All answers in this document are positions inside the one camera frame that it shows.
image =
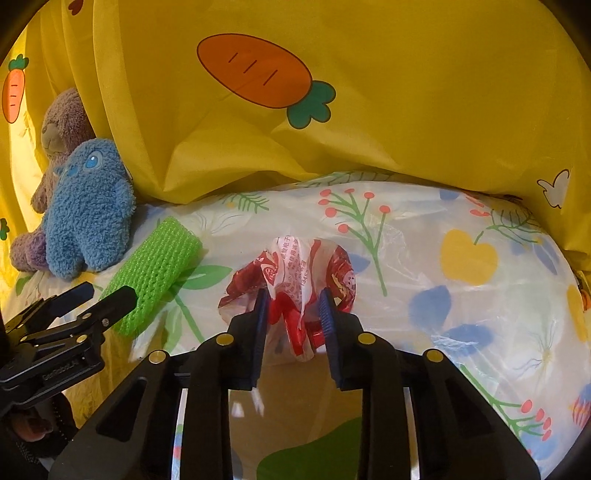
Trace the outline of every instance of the orange carrot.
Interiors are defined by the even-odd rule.
[[[297,129],[312,119],[327,122],[327,104],[336,97],[332,85],[312,80],[308,67],[290,51],[240,33],[205,38],[197,56],[207,72],[228,90],[267,108],[287,108],[287,119]]]
[[[20,54],[8,62],[8,75],[2,88],[2,112],[9,124],[17,121],[21,103],[25,95],[25,68],[29,59]]]
[[[238,96],[286,108],[306,96],[312,75],[293,53],[262,38],[226,33],[205,38],[197,47],[205,69]]]

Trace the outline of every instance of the yellow fabric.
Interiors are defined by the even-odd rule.
[[[46,166],[43,113],[76,85],[147,197],[186,203],[335,170],[396,171],[523,198],[589,278],[591,75],[538,0],[85,0],[76,15],[69,4],[50,0],[11,53],[30,58],[21,116],[35,159],[6,157],[22,129],[2,124],[3,173],[7,162],[13,176]],[[300,59],[336,91],[330,119],[296,129],[285,108],[225,88],[197,56],[224,33]],[[2,179],[11,234],[32,227],[22,198],[38,175],[13,177],[16,193]]]

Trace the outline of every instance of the red and white plastic bag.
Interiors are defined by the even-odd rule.
[[[283,236],[234,273],[218,309],[226,323],[254,307],[257,292],[271,297],[265,354],[271,362],[307,361],[324,345],[317,302],[328,287],[337,308],[350,312],[355,276],[347,252],[335,242]]]

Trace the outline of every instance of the purple plush toy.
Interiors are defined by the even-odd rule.
[[[41,129],[41,145],[49,159],[49,166],[31,201],[37,213],[45,213],[51,203],[59,180],[55,169],[66,163],[78,145],[92,138],[95,138],[95,133],[78,91],[71,88],[59,94],[48,108]],[[45,233],[41,226],[33,233],[24,233],[14,239],[10,260],[17,270],[23,272],[49,270]]]

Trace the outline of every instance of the blue stuffed toy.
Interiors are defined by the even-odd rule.
[[[49,270],[71,280],[84,264],[98,272],[119,262],[135,197],[115,143],[97,138],[80,144],[56,174],[60,180],[42,222]]]

